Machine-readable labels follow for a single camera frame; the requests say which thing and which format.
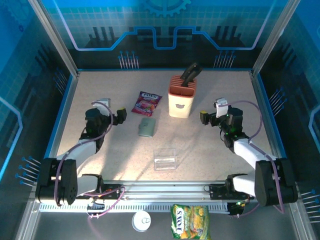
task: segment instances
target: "white lid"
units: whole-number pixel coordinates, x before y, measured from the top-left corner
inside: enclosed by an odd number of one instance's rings
[[[138,232],[146,231],[151,224],[151,218],[146,211],[138,211],[132,218],[132,226]]]

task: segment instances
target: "clear plastic box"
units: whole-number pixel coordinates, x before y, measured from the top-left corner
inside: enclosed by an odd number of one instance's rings
[[[153,151],[154,170],[168,171],[177,169],[175,148],[158,148]]]

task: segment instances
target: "candy bag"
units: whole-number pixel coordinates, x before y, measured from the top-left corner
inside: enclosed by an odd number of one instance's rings
[[[171,231],[175,239],[211,240],[208,206],[171,207]]]
[[[161,98],[162,96],[141,91],[131,112],[151,117]]]

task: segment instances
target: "pink candy bag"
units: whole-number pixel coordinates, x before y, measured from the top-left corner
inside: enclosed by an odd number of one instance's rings
[[[151,117],[161,98],[162,96],[141,91],[131,112]]]

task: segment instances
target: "speckled countertop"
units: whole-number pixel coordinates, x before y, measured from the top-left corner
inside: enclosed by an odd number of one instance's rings
[[[85,127],[85,112],[91,102],[110,98],[115,112],[126,107],[124,124],[113,126],[105,136],[101,150],[80,166],[83,174],[102,174],[105,180],[213,181],[224,180],[229,174],[248,173],[253,169],[239,156],[232,154],[219,138],[219,128],[202,125],[199,112],[215,112],[213,102],[224,97],[228,102],[250,100],[257,102],[248,72],[203,71],[197,77],[197,90],[189,118],[174,118],[168,113],[168,86],[172,75],[181,71],[108,71],[82,72],[78,80],[58,154],[71,148]],[[138,126],[143,115],[131,109],[140,91],[163,96],[156,107],[153,138],[139,137]],[[248,136],[259,126],[257,110],[245,103],[243,130]],[[264,127],[253,140],[270,152]],[[154,149],[175,148],[178,168],[154,171]]]

